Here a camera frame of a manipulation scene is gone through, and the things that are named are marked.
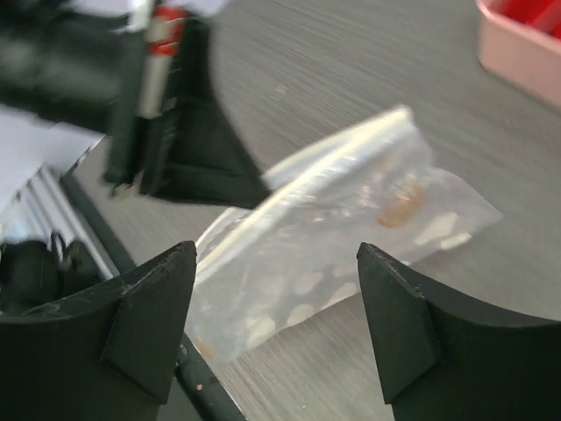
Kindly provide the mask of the clear polka dot zip bag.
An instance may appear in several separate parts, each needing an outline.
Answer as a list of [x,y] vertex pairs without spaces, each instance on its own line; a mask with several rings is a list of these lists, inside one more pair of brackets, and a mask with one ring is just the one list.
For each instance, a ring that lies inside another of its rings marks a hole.
[[214,363],[356,294],[361,243],[412,264],[501,219],[435,165],[403,105],[304,147],[265,180],[267,200],[225,210],[196,242],[185,331]]

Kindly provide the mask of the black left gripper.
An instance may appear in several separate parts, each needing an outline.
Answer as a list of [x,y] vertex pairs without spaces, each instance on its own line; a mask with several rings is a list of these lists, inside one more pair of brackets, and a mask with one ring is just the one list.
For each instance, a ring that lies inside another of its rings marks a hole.
[[270,189],[210,93],[209,25],[184,5],[143,1],[126,32],[125,80],[103,179],[175,203],[253,209]]

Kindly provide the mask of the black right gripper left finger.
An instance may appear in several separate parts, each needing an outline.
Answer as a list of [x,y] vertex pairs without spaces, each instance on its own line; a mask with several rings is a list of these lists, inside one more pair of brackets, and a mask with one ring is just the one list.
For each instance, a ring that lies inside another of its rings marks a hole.
[[160,408],[101,361],[120,293],[109,279],[2,317],[2,419],[157,418]]

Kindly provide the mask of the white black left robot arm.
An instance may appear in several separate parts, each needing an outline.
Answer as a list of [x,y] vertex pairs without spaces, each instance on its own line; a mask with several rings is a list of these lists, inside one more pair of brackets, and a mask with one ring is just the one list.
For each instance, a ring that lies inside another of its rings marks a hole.
[[211,38],[207,18],[160,1],[121,16],[4,1],[1,101],[106,135],[114,189],[252,209],[270,191],[213,91]]

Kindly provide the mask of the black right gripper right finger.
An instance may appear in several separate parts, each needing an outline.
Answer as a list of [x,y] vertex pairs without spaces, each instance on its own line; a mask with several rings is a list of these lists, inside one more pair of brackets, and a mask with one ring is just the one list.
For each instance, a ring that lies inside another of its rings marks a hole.
[[559,322],[480,301],[367,243],[357,259],[395,419],[559,419]]

